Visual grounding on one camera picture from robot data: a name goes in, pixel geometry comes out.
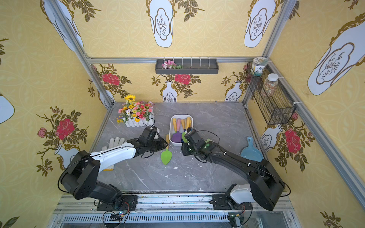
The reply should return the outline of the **green narrow trowel yellow handle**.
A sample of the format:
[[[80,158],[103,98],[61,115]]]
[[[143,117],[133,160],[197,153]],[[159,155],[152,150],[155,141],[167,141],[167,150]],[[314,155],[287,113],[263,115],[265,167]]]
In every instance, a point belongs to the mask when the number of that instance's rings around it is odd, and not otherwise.
[[[166,135],[167,147],[165,151],[161,153],[161,161],[164,165],[167,165],[172,159],[172,152],[169,150],[169,135]]]

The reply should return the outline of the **purple trowel pink handle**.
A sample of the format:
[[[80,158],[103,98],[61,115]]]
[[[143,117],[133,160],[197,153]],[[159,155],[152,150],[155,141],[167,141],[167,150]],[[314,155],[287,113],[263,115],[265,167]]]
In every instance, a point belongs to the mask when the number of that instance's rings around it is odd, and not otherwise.
[[[177,119],[177,133],[174,133],[172,136],[172,141],[174,143],[180,143],[182,140],[182,133],[180,132],[181,120]]]

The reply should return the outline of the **green pointed trowel yellow handle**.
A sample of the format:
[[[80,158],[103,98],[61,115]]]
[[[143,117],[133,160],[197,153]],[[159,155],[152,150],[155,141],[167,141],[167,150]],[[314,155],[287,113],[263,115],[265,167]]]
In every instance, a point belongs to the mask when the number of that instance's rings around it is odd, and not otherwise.
[[[174,132],[177,133],[177,119],[173,118],[173,127],[174,127]]]

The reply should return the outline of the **yellow plastic scoop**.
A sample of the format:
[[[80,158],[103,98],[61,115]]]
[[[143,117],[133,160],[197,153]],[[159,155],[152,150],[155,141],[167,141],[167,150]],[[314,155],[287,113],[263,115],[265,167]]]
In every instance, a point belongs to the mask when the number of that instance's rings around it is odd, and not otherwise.
[[[192,122],[191,117],[187,117],[187,119],[186,119],[186,129],[191,127],[191,122]]]

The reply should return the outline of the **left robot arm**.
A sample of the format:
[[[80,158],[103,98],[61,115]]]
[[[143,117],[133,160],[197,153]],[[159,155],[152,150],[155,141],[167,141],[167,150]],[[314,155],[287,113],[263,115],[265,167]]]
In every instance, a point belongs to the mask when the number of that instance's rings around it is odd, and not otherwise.
[[[138,138],[125,141],[121,145],[100,152],[78,152],[58,180],[66,192],[77,200],[93,198],[109,211],[119,210],[124,205],[130,208],[136,196],[125,198],[122,192],[111,184],[98,181],[98,175],[105,168],[144,155],[164,150],[168,142],[160,136],[154,126],[146,127]]]

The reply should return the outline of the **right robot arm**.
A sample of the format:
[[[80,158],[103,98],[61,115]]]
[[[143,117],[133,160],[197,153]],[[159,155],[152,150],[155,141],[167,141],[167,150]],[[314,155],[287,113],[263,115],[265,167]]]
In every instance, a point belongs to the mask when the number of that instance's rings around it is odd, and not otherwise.
[[[206,142],[199,132],[189,127],[181,150],[184,156],[194,156],[201,162],[221,165],[244,178],[250,185],[253,199],[262,208],[273,211],[288,186],[272,164],[263,159],[254,161],[223,149],[216,142]]]

